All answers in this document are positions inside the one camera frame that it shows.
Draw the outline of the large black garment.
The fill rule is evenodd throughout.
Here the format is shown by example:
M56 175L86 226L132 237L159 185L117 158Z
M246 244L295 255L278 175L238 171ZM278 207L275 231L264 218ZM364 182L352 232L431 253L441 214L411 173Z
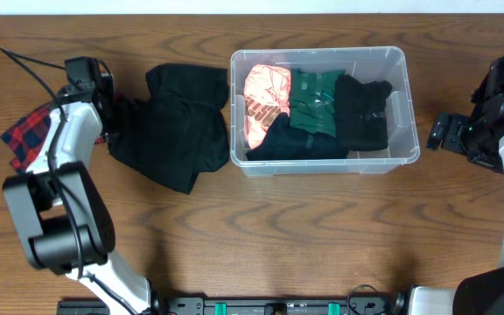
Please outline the large black garment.
M228 162L221 113L229 98L228 71L162 64L145 79L150 99L124 115L128 125L109 136L108 151L148 179L188 194L200 173Z

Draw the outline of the black cloth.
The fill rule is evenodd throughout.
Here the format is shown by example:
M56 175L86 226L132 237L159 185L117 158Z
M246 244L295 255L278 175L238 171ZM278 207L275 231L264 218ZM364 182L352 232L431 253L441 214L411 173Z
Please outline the black cloth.
M388 145L386 100L392 85L386 81L361 83L349 74L335 82L336 141L350 151L381 151Z

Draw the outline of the red plaid cloth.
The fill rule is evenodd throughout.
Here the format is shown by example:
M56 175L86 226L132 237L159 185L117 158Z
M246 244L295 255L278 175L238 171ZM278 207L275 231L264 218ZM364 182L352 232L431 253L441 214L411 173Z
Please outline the red plaid cloth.
M56 167L74 162L88 166L94 146L104 142L95 106L82 101L65 104L61 110L42 105L19 119L1 139L14 153L10 166L17 173L47 172L50 158Z

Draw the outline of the dark green cloth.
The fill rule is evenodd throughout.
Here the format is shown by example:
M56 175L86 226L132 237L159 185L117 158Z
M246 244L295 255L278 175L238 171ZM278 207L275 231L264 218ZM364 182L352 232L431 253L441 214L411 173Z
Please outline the dark green cloth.
M307 73L291 69L290 126L336 137L335 84L344 70Z

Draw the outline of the clear plastic storage bin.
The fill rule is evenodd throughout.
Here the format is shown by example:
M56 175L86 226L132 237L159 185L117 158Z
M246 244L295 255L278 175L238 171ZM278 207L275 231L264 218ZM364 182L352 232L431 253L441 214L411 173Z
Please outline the clear plastic storage bin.
M357 81L388 81L386 100L388 147L378 151L350 151L345 159L302 159L249 162L245 140L245 79L257 64L299 68L308 73L343 70ZM410 92L408 61L397 46L238 50L230 59L230 157L248 177L279 174L360 173L385 174L417 161L420 145Z

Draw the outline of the pink printed shirt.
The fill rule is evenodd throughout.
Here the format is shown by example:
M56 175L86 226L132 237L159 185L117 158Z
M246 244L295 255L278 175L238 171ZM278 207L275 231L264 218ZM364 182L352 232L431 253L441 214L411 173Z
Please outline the pink printed shirt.
M244 137L250 149L259 146L279 114L290 115L291 71L258 64L245 80Z

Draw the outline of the dark navy garment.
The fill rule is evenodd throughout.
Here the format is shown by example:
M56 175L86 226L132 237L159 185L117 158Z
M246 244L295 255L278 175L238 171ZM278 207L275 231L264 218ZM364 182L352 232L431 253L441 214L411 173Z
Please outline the dark navy garment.
M291 127L290 120L286 114L278 115L261 144L246 153L248 161L347 158L349 150L335 137Z

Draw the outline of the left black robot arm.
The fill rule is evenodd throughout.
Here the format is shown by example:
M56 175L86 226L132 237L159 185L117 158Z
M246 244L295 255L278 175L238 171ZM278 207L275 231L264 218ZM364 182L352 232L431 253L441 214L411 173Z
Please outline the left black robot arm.
M51 92L50 126L35 160L3 182L29 264L91 290L110 314L158 314L150 281L116 250L109 211L88 174L114 77L99 59L66 60L67 84Z

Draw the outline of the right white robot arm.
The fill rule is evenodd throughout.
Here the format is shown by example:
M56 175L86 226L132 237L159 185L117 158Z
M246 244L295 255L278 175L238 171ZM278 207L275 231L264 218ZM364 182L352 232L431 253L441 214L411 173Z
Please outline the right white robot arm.
M426 146L457 153L504 178L504 56L491 64L470 101L470 115L437 117ZM404 310L408 315L504 314L504 234L496 269L470 276L455 289L415 286Z

